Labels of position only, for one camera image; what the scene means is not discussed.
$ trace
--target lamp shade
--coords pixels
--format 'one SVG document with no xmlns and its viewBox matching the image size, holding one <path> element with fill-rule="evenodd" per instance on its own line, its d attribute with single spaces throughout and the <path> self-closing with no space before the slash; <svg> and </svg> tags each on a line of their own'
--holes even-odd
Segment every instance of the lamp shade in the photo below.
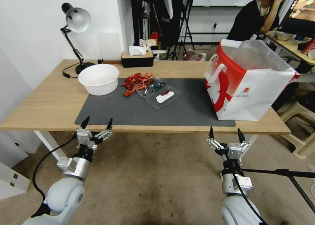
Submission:
<svg viewBox="0 0 315 225">
<path fill-rule="evenodd" d="M 74 8 L 69 3 L 64 3 L 61 9 L 66 14 L 66 22 L 71 31 L 84 32 L 90 26 L 91 16 L 86 10 Z"/>
</svg>

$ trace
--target plastic stool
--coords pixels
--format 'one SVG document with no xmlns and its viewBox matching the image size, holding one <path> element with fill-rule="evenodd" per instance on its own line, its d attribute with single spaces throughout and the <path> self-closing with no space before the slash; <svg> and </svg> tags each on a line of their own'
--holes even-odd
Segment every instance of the plastic stool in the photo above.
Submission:
<svg viewBox="0 0 315 225">
<path fill-rule="evenodd" d="M 280 115 L 283 122 L 288 121 L 292 117 L 298 117 L 312 127 L 315 127 L 315 91 L 304 95 L 298 102 L 287 109 Z M 295 146 L 292 152 L 297 157 L 305 159 L 308 155 L 315 151 L 315 132 L 313 132 L 306 140 L 302 141 L 293 134 L 282 135 L 283 138 L 291 142 Z"/>
</svg>

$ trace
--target dark gray mat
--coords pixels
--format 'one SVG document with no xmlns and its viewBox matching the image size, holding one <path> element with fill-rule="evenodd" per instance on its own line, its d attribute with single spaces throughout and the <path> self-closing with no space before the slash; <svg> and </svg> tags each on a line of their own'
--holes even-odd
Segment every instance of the dark gray mat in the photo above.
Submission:
<svg viewBox="0 0 315 225">
<path fill-rule="evenodd" d="M 154 109 L 137 92 L 125 98 L 124 78 L 118 79 L 117 89 L 103 96 L 89 95 L 76 124 L 90 116 L 89 124 L 107 125 L 113 118 L 114 125 L 144 126 L 235 126 L 234 121 L 219 121 L 211 99 L 204 86 L 204 79 L 165 79 L 181 94 L 159 110 Z"/>
</svg>

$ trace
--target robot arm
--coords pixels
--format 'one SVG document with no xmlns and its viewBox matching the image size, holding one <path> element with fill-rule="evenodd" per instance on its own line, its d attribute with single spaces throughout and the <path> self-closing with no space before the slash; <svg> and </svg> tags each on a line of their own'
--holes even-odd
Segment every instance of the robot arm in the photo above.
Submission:
<svg viewBox="0 0 315 225">
<path fill-rule="evenodd" d="M 57 162 L 57 166 L 66 177 L 50 187 L 39 210 L 23 225 L 66 225 L 75 209 L 82 203 L 85 194 L 84 183 L 93 153 L 97 149 L 97 144 L 112 136 L 113 124 L 113 119 L 111 119 L 106 130 L 93 133 L 85 129 L 88 121 L 89 117 L 77 128 L 78 152 L 72 158 L 62 157 Z M 58 215 L 51 216 L 51 211 Z"/>
<path fill-rule="evenodd" d="M 223 201 L 221 216 L 226 225 L 259 225 L 261 220 L 254 213 L 253 209 L 260 216 L 258 209 L 253 202 L 252 208 L 243 198 L 243 194 L 248 196 L 248 192 L 253 188 L 251 179 L 245 177 L 242 172 L 242 156 L 249 143 L 246 143 L 245 137 L 238 129 L 240 143 L 220 144 L 214 139 L 213 129 L 211 127 L 208 137 L 209 146 L 220 155 L 224 169 L 222 170 L 222 190 L 226 199 Z"/>
</svg>

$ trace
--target desk lamp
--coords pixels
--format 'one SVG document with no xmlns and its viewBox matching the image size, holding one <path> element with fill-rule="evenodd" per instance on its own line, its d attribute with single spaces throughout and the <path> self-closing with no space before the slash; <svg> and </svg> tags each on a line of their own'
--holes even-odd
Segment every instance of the desk lamp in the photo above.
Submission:
<svg viewBox="0 0 315 225">
<path fill-rule="evenodd" d="M 84 63 L 83 56 L 81 53 L 73 46 L 71 43 L 68 33 L 73 32 L 84 32 L 91 24 L 91 16 L 90 14 L 81 8 L 74 8 L 69 3 L 64 3 L 61 6 L 62 11 L 66 14 L 66 22 L 67 25 L 61 28 L 61 32 L 64 34 L 65 38 L 69 42 L 74 54 L 79 59 L 80 64 L 75 68 L 75 72 L 79 74 L 83 69 L 95 65 L 94 63 Z"/>
</svg>

